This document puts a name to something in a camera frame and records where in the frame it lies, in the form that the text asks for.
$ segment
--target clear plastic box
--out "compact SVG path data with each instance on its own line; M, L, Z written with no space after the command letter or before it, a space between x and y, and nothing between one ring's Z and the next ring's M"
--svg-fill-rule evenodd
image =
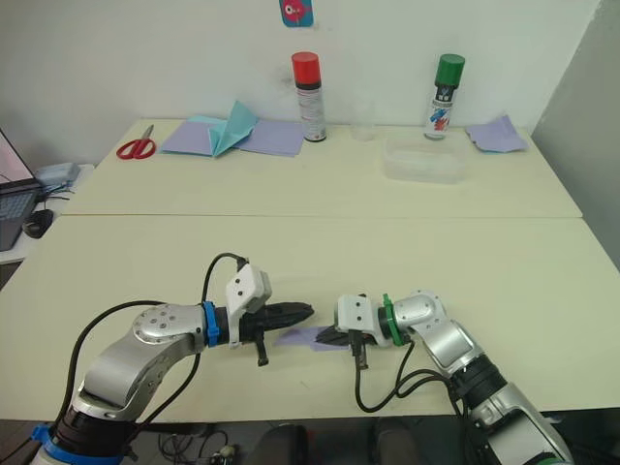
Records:
M455 184L465 178L466 163L449 140L387 138L384 170L392 179Z

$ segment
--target red scissors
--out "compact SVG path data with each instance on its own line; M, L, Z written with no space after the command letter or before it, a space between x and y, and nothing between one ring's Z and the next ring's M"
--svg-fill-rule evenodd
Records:
M125 145L116 150L116 156L121 160L141 160L142 158L148 158L155 153L157 146L155 142L150 139L153 132L153 125L151 124L144 132L140 139L127 142Z

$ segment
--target laptop screen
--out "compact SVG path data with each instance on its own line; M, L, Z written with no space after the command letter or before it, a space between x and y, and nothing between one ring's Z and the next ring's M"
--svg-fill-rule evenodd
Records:
M0 185L32 179L34 176L0 131Z

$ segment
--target laptop keyboard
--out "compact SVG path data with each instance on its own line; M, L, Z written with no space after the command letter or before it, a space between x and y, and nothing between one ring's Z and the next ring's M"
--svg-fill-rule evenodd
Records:
M23 215L32 196L31 192L17 194L16 196L0 197L0 221L13 220Z

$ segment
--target computer mouse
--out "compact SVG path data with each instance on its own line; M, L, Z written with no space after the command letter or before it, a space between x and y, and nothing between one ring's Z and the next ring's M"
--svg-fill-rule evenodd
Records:
M21 229L27 236L39 239L46 233L53 219L54 212L49 209L35 211L24 220Z

